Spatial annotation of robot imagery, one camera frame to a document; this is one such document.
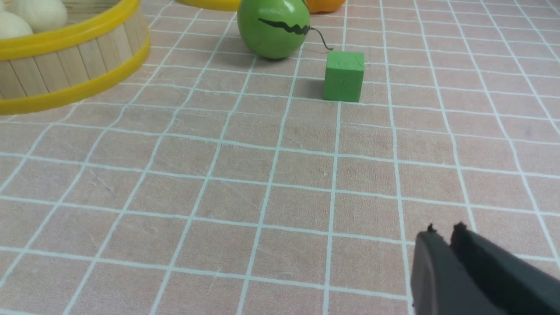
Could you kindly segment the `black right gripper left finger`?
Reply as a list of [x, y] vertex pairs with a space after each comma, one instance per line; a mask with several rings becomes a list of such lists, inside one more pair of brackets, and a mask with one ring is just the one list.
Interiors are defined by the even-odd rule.
[[432, 224], [416, 235], [411, 291], [416, 315], [505, 314], [478, 289]]

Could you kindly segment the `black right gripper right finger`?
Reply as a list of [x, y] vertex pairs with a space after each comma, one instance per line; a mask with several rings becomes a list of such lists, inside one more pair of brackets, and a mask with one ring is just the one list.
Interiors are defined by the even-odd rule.
[[492, 241], [454, 225], [450, 249], [478, 289], [508, 315], [558, 315], [560, 283]]

